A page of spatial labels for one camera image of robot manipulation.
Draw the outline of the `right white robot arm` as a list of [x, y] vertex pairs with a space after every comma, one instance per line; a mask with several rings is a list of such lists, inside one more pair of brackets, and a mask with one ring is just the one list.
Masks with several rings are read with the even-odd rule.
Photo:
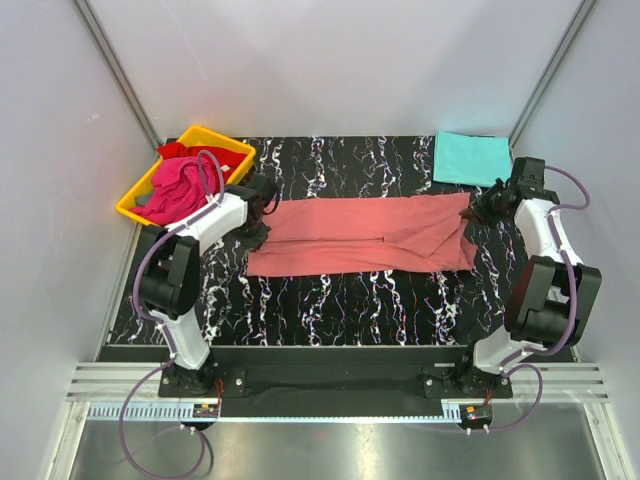
[[460, 213], [483, 226], [512, 220], [528, 256], [502, 326], [475, 342], [454, 371], [455, 387], [463, 395], [476, 396], [528, 357], [553, 356], [583, 335], [602, 275], [570, 244], [561, 221], [569, 206], [545, 186], [550, 169], [542, 159], [518, 157], [507, 181], [496, 181]]

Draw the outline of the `salmon pink t-shirt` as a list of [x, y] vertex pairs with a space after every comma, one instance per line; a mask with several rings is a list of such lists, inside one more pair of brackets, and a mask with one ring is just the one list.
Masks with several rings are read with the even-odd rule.
[[266, 242], [247, 272], [300, 277], [385, 270], [469, 271], [477, 248], [465, 236], [466, 193], [289, 200], [265, 223]]

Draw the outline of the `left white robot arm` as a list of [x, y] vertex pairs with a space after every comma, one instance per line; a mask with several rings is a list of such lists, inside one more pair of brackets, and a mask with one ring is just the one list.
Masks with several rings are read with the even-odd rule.
[[196, 396], [215, 386], [215, 360], [195, 313], [201, 293], [200, 262], [226, 238], [257, 251], [270, 228], [280, 191], [274, 180], [254, 175], [246, 186], [230, 185], [185, 219], [165, 228], [146, 226], [136, 251], [132, 299], [138, 315], [153, 322], [169, 348], [169, 377]]

